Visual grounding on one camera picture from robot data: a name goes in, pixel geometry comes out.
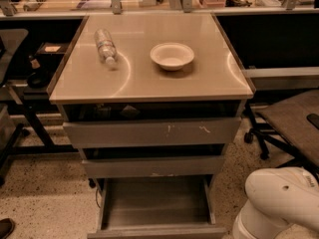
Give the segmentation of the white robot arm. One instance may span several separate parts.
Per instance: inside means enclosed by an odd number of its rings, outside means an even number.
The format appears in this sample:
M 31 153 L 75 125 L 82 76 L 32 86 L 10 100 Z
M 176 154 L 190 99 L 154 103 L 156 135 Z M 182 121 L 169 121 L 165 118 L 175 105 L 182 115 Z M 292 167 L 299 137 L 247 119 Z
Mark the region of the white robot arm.
M 275 239 L 293 224 L 319 231 L 319 185 L 300 167 L 264 168 L 245 181 L 247 201 L 235 218 L 234 239 Z

